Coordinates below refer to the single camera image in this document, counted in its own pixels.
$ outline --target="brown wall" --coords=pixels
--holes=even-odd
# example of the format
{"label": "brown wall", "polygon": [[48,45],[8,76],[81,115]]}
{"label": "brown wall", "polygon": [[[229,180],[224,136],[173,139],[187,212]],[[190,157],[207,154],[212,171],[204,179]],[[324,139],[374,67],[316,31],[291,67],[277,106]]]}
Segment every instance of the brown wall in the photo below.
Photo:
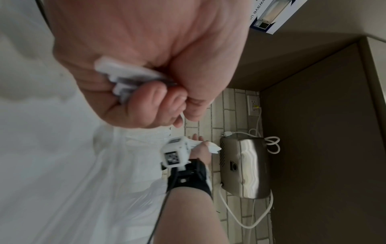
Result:
{"label": "brown wall", "polygon": [[367,35],[386,40],[385,0],[308,0],[275,34],[250,30],[230,87],[263,90]]}
{"label": "brown wall", "polygon": [[385,243],[386,153],[356,44],[260,93],[276,244]]}

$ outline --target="hand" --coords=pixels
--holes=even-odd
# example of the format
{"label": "hand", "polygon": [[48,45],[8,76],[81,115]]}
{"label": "hand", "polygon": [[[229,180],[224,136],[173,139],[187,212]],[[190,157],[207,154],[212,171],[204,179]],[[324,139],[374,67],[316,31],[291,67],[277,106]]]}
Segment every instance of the hand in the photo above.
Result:
{"label": "hand", "polygon": [[[55,58],[90,106],[126,128],[198,121],[228,85],[248,33],[250,0],[45,0]],[[101,56],[158,69],[180,86],[154,81],[125,105],[94,70]]]}
{"label": "hand", "polygon": [[193,140],[197,141],[202,141],[198,146],[192,149],[190,152],[190,157],[189,159],[196,159],[199,158],[201,162],[203,162],[206,166],[209,167],[211,161],[212,161],[212,154],[209,152],[208,146],[209,142],[204,141],[204,138],[200,136],[197,139],[197,134],[194,134],[192,137]]}

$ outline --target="skin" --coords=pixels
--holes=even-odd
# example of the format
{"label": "skin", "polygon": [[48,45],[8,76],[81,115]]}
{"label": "skin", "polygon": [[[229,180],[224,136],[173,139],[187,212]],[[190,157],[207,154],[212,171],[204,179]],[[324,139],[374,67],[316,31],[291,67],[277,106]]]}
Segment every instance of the skin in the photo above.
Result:
{"label": "skin", "polygon": [[[190,158],[199,158],[210,166],[211,153],[207,142],[195,147]],[[170,192],[154,235],[154,244],[227,244],[227,235],[221,226],[211,197],[204,191],[178,187]]]}
{"label": "skin", "polygon": [[[199,121],[226,88],[248,33],[250,0],[46,0],[53,54],[74,76],[95,113],[126,128]],[[160,70],[177,87],[141,86],[125,105],[94,71],[110,56]]]}

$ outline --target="black wrist strap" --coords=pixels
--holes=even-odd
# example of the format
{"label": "black wrist strap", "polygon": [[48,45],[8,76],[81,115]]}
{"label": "black wrist strap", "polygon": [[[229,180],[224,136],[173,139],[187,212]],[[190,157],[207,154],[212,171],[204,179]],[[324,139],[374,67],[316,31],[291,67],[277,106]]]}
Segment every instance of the black wrist strap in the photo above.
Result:
{"label": "black wrist strap", "polygon": [[[170,191],[177,187],[191,187],[196,188],[202,191],[205,191],[208,193],[208,195],[212,197],[212,193],[210,191],[210,188],[206,182],[206,168],[205,164],[201,162],[199,159],[197,160],[190,160],[191,163],[185,165],[186,170],[179,171],[177,174],[177,168],[172,168],[171,175],[168,179],[168,189],[167,191]],[[173,179],[175,178],[175,175],[177,174],[177,181],[173,185]]]}

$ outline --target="product box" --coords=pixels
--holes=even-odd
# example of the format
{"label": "product box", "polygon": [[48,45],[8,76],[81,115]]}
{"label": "product box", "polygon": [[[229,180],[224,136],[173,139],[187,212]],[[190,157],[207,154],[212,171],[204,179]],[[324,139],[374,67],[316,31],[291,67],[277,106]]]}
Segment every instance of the product box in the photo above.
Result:
{"label": "product box", "polygon": [[307,0],[253,0],[250,28],[275,33]]}

